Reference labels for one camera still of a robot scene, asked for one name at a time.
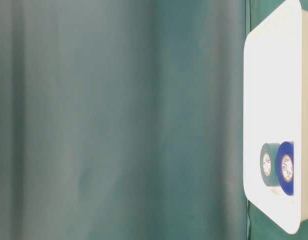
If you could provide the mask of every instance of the blue tape roll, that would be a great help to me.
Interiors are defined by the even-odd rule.
[[[294,143],[283,142],[277,152],[276,171],[280,186],[287,195],[294,195]]]

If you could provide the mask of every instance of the tape core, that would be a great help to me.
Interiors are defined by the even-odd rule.
[[[284,180],[290,183],[294,175],[294,165],[292,158],[288,154],[284,155],[282,159],[282,173]]]
[[[267,152],[263,156],[263,170],[266,176],[269,176],[272,171],[272,161]]]

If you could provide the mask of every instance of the white container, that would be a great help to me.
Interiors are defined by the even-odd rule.
[[[294,195],[265,185],[264,143],[294,142]],[[282,229],[308,219],[308,12],[286,0],[248,36],[244,50],[244,189]]]

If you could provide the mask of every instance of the white tape core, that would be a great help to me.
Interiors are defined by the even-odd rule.
[[[269,176],[272,171],[272,161],[268,153],[263,156],[263,170],[266,176]]]
[[[284,155],[282,160],[282,172],[286,182],[291,182],[294,175],[294,165],[289,155]]]

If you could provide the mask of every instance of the green fabric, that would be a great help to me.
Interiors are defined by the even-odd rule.
[[[0,240],[246,239],[245,6],[0,0]]]
[[[276,9],[283,0],[247,0],[250,2],[251,27],[254,29],[261,21]],[[308,0],[301,0],[304,9],[308,10]],[[251,240],[308,240],[308,220],[301,223],[297,234],[289,235],[251,204],[249,209],[251,219]]]

